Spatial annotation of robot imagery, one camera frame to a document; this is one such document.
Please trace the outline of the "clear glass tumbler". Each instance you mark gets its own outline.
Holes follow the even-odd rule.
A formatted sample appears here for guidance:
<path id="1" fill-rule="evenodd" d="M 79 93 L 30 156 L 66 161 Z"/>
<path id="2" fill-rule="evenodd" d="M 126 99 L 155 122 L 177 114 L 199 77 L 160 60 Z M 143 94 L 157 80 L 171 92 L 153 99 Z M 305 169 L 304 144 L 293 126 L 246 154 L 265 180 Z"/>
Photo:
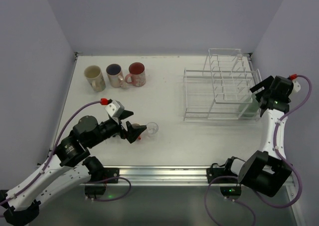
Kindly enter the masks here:
<path id="1" fill-rule="evenodd" d="M 147 124 L 147 130 L 146 130 L 147 136 L 149 136 L 149 137 L 155 136 L 155 134 L 158 132 L 158 130 L 159 130 L 159 126 L 157 123 L 149 122 Z"/>

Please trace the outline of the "mint green cup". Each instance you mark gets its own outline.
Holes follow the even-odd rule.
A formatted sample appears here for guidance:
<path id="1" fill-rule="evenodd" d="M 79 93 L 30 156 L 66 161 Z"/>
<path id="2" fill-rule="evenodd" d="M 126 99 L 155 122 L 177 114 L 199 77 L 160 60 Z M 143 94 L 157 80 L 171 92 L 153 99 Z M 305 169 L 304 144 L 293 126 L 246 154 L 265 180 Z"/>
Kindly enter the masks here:
<path id="1" fill-rule="evenodd" d="M 252 102 L 249 104 L 241 104 L 238 108 L 238 111 L 241 113 L 243 111 L 243 114 L 240 116 L 241 118 L 251 118 L 255 117 L 259 110 L 259 102 L 256 99 L 256 94 L 252 94 L 251 96 Z"/>

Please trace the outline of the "pink mug with logo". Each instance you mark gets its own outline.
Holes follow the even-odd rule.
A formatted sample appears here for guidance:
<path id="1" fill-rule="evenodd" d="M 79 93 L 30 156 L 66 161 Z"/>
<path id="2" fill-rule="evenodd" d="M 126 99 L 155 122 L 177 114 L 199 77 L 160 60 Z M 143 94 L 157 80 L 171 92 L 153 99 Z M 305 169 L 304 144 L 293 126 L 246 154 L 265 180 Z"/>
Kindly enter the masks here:
<path id="1" fill-rule="evenodd" d="M 145 66 L 140 62 L 134 62 L 129 66 L 129 74 L 125 77 L 127 84 L 136 87 L 144 86 L 146 83 Z"/>

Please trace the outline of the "pale pink glossy mug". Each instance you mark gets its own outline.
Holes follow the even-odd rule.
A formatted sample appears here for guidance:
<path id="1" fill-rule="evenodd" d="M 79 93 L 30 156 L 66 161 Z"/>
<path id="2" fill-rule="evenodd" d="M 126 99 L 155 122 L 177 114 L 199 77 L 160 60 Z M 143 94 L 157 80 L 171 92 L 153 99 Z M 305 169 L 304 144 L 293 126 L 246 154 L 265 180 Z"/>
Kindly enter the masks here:
<path id="1" fill-rule="evenodd" d="M 106 73 L 110 82 L 110 85 L 114 88 L 125 88 L 126 82 L 123 76 L 122 68 L 118 64 L 110 64 L 106 68 Z"/>

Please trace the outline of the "cream floral mug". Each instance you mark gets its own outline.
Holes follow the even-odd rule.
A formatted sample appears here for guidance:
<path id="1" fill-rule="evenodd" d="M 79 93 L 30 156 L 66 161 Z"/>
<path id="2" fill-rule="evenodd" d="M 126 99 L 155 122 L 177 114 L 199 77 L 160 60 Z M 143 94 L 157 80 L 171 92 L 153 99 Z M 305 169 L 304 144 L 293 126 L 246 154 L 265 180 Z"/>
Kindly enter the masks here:
<path id="1" fill-rule="evenodd" d="M 106 88 L 102 70 L 99 66 L 91 65 L 84 70 L 84 76 L 95 92 L 102 92 Z"/>

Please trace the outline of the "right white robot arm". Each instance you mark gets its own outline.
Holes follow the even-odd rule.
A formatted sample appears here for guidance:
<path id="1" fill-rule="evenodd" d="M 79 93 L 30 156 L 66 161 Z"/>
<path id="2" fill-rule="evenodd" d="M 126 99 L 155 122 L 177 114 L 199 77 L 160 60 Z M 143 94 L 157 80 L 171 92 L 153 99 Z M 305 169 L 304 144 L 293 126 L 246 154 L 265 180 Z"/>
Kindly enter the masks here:
<path id="1" fill-rule="evenodd" d="M 250 89 L 256 95 L 263 125 L 260 148 L 248 160 L 227 159 L 224 169 L 226 175 L 237 176 L 238 183 L 269 197 L 292 173 L 285 162 L 283 116 L 290 110 L 293 87 L 290 78 L 270 76 Z"/>

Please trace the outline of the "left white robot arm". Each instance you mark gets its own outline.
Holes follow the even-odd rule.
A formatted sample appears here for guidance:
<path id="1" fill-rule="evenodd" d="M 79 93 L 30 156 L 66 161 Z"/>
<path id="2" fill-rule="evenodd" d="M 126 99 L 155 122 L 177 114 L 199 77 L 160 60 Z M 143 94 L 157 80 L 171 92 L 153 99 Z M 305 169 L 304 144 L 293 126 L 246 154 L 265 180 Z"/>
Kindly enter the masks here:
<path id="1" fill-rule="evenodd" d="M 25 226 L 38 217 L 40 207 L 54 196 L 62 194 L 82 183 L 89 184 L 86 196 L 97 201 L 99 192 L 95 184 L 123 180 L 124 177 L 107 174 L 106 168 L 89 150 L 103 141 L 120 136 L 129 143 L 135 142 L 141 134 L 150 130 L 149 125 L 131 124 L 122 120 L 133 115 L 116 100 L 101 98 L 79 108 L 65 123 L 69 123 L 85 108 L 100 104 L 105 107 L 108 120 L 99 123 L 94 116 L 83 116 L 73 126 L 70 134 L 62 139 L 59 134 L 48 158 L 23 182 L 10 190 L 0 192 L 0 205 L 5 208 L 2 218 L 12 226 Z"/>

